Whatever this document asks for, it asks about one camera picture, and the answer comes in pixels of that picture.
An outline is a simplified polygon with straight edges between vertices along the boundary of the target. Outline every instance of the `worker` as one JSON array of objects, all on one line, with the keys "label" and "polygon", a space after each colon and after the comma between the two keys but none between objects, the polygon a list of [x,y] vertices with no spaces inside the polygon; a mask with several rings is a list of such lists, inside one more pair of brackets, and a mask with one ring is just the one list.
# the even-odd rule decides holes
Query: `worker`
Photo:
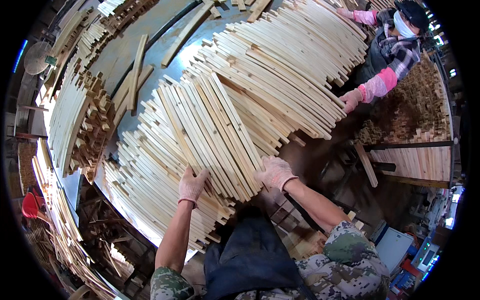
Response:
[{"label": "worker", "polygon": [[340,97],[346,113],[360,102],[370,103],[374,96],[386,95],[420,61],[419,38],[429,24],[425,10],[413,0],[395,1],[395,6],[381,11],[337,9],[349,19],[376,27],[365,63],[351,76],[358,88]]},{"label": "worker", "polygon": [[27,195],[22,201],[22,214],[26,218],[39,218],[50,225],[51,220],[42,209],[45,209],[45,199],[37,193],[35,188],[29,186]]},{"label": "worker", "polygon": [[[348,216],[306,187],[278,157],[262,157],[265,172],[255,178],[288,192],[326,232],[323,254],[293,261],[271,221],[254,206],[240,210],[229,238],[213,243],[204,258],[204,300],[385,299],[389,272],[375,248]],[[161,241],[151,279],[152,300],[193,299],[182,277],[192,210],[209,172],[188,167],[180,181],[178,207]]]}]

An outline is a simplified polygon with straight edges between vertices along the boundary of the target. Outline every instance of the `face mask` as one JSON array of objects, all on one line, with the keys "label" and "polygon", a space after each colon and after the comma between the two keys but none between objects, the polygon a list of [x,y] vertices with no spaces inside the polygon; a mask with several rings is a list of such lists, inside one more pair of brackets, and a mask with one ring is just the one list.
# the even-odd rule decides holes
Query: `face mask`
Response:
[{"label": "face mask", "polygon": [[393,22],[395,23],[395,28],[398,30],[398,32],[406,37],[415,37],[415,33],[413,33],[410,28],[405,24],[403,21],[402,17],[400,16],[400,12],[396,11],[395,14],[393,15]]}]

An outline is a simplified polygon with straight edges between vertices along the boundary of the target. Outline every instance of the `hand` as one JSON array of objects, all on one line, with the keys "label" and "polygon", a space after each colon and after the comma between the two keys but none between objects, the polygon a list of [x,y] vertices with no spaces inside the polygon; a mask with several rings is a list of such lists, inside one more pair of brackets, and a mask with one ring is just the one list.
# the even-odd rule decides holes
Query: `hand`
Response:
[{"label": "hand", "polygon": [[255,172],[255,179],[262,181],[264,184],[278,188],[284,192],[283,188],[290,179],[298,178],[292,174],[290,165],[285,160],[275,157],[262,157],[265,166],[265,172]]},{"label": "hand", "polygon": [[349,11],[348,9],[337,8],[336,13],[338,13],[339,15],[342,15],[346,18],[353,19],[353,12]]},{"label": "hand", "polygon": [[345,107],[343,111],[346,113],[350,113],[357,107],[359,102],[362,102],[363,96],[359,89],[354,89],[353,91],[347,92],[345,95],[340,97],[340,100],[345,102]]},{"label": "hand", "polygon": [[183,173],[183,176],[179,184],[179,194],[180,199],[178,203],[182,200],[187,200],[193,202],[193,208],[197,208],[197,200],[202,194],[204,189],[205,180],[209,178],[210,171],[203,169],[197,177],[193,176],[192,167],[188,166]]}]

